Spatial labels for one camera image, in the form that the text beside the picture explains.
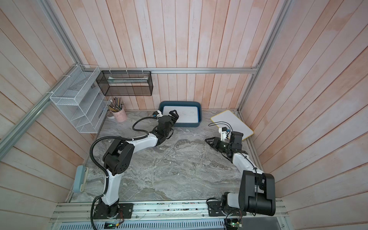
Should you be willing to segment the blue whiteboard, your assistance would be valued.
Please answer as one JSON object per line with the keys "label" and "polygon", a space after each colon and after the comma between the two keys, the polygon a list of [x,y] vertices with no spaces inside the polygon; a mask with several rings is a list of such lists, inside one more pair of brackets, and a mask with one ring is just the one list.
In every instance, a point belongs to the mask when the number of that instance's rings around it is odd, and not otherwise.
{"label": "blue whiteboard", "polygon": [[177,123],[198,123],[200,121],[199,111],[196,106],[165,106],[163,107],[163,115],[164,113],[171,112],[172,110],[176,110],[179,119]]}

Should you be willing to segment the yellow whiteboard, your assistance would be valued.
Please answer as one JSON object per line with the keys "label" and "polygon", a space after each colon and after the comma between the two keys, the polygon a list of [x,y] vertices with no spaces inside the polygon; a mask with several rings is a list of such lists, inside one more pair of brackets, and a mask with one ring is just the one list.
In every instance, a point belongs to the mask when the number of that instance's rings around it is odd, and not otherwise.
{"label": "yellow whiteboard", "polygon": [[226,110],[210,118],[215,125],[220,127],[226,127],[231,131],[237,131],[243,134],[243,140],[254,134],[240,118],[238,118],[232,111]]}

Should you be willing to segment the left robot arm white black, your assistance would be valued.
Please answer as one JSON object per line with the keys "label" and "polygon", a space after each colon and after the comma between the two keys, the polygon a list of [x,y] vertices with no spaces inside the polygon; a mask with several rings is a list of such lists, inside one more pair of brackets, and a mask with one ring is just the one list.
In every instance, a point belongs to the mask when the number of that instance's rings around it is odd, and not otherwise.
{"label": "left robot arm white black", "polygon": [[[138,132],[145,132],[146,135],[137,138],[123,138],[121,136],[107,136],[96,140],[90,148],[90,159],[97,165],[106,176],[105,188],[102,195],[97,196],[94,202],[98,201],[95,207],[92,205],[92,211],[100,212],[108,218],[114,218],[119,213],[119,186],[122,173],[125,172],[131,162],[131,158],[135,152],[140,150],[161,145],[165,140],[171,138],[173,126],[179,119],[176,110],[169,112],[169,115],[162,115],[161,111],[153,113],[151,119],[158,121],[158,125],[151,132],[139,129]],[[114,141],[103,156],[103,165],[100,165],[93,158],[94,146],[106,139]]]}

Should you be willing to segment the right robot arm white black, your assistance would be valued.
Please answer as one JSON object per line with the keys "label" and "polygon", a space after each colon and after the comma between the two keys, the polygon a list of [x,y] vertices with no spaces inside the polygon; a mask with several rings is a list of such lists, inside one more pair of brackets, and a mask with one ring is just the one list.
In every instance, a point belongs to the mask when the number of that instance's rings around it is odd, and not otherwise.
{"label": "right robot arm white black", "polygon": [[242,137],[242,133],[232,131],[229,142],[225,142],[222,137],[205,139],[211,148],[236,166],[242,177],[238,193],[226,192],[222,195],[221,209],[274,216],[276,212],[275,178],[263,172],[252,162],[248,153],[242,149]]}

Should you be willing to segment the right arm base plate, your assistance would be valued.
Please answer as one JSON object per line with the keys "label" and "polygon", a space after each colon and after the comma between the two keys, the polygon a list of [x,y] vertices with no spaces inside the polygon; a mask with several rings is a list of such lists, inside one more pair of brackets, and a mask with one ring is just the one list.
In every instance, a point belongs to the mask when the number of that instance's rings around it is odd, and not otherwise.
{"label": "right arm base plate", "polygon": [[226,217],[229,216],[240,216],[241,212],[239,209],[229,207],[222,204],[222,201],[218,199],[208,199],[206,201],[208,206],[208,213],[210,217]]}

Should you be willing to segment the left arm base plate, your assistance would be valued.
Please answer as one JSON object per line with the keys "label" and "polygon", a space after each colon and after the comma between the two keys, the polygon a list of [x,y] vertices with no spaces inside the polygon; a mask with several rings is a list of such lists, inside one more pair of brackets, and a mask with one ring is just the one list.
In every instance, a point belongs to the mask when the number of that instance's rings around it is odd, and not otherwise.
{"label": "left arm base plate", "polygon": [[104,202],[97,204],[93,219],[130,219],[133,211],[133,203],[118,204],[111,206]]}

